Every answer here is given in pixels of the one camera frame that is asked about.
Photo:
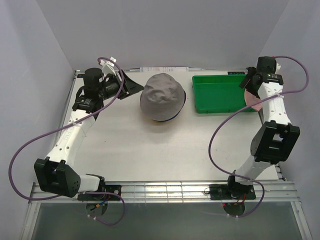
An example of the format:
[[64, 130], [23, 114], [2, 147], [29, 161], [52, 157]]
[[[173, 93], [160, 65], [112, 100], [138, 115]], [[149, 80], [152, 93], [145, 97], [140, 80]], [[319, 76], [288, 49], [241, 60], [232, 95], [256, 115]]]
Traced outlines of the pink bucket hat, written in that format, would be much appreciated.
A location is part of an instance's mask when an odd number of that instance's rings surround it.
[[247, 90], [244, 91], [244, 100], [245, 100], [245, 104], [247, 106], [255, 104], [251, 107], [255, 111], [258, 112], [262, 109], [262, 104], [260, 103], [261, 100], [258, 97], [256, 97], [255, 95], [248, 92]]

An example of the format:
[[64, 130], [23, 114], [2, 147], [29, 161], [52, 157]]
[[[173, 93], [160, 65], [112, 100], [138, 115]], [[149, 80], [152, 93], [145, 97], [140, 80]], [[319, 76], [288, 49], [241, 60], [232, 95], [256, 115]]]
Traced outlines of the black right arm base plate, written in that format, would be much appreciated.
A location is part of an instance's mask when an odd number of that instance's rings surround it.
[[245, 188], [231, 187], [227, 184], [210, 184], [203, 193], [209, 195], [211, 200], [255, 200], [254, 187], [249, 185]]

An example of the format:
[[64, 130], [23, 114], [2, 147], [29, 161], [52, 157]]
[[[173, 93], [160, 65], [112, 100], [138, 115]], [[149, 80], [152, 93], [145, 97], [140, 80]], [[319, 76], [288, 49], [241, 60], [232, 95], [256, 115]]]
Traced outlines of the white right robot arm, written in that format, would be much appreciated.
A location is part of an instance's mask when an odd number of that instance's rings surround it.
[[263, 101], [263, 124], [251, 141], [250, 157], [228, 177], [225, 191], [232, 199], [249, 194], [264, 170], [286, 161], [300, 135], [287, 116], [281, 95], [284, 81], [276, 68], [274, 57], [261, 56], [239, 85]]

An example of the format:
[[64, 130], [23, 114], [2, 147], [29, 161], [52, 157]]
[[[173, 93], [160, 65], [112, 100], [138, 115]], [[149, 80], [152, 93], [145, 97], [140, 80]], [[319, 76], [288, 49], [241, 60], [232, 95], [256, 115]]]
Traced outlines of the blue bucket hat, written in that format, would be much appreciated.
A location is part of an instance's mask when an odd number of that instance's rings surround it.
[[169, 121], [175, 119], [175, 118], [180, 114], [180, 112], [182, 111], [183, 107], [185, 106], [186, 100], [187, 100], [187, 94], [186, 94], [186, 92], [184, 91], [184, 100], [183, 100], [183, 105], [182, 105], [181, 109], [177, 112], [176, 115], [172, 116], [172, 117], [169, 118], [169, 119], [163, 120], [163, 121], [168, 121], [168, 122], [169, 122]]

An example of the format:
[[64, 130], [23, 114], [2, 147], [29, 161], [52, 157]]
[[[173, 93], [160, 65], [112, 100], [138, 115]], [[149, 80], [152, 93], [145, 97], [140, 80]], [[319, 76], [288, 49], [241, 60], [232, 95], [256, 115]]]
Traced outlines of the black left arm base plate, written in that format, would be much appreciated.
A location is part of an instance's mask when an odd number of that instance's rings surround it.
[[[113, 193], [121, 196], [122, 186], [119, 184], [107, 184], [100, 186], [96, 193]], [[119, 201], [119, 198], [115, 195], [110, 194], [92, 194], [89, 192], [81, 192], [77, 195], [78, 201]]]

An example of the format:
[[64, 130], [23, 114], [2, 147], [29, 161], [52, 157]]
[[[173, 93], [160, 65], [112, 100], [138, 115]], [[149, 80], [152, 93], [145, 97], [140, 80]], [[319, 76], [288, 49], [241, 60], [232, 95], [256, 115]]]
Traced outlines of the grey bucket hat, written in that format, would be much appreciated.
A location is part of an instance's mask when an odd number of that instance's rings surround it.
[[171, 75], [155, 74], [148, 79], [140, 95], [140, 109], [151, 120], [167, 120], [181, 109], [184, 91]]

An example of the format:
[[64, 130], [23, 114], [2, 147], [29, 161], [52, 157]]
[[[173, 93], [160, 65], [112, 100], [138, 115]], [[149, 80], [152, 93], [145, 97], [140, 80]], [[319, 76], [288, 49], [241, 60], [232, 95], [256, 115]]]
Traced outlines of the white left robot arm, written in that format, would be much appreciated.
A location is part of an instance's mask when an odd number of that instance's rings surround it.
[[100, 68], [93, 67], [79, 77], [83, 79], [83, 86], [76, 93], [68, 121], [70, 126], [62, 130], [47, 156], [36, 160], [34, 171], [43, 192], [69, 198], [88, 192], [95, 200], [100, 200], [106, 195], [105, 179], [95, 174], [76, 173], [73, 166], [77, 152], [105, 106], [105, 100], [122, 100], [141, 92], [144, 87], [123, 71], [104, 73]]

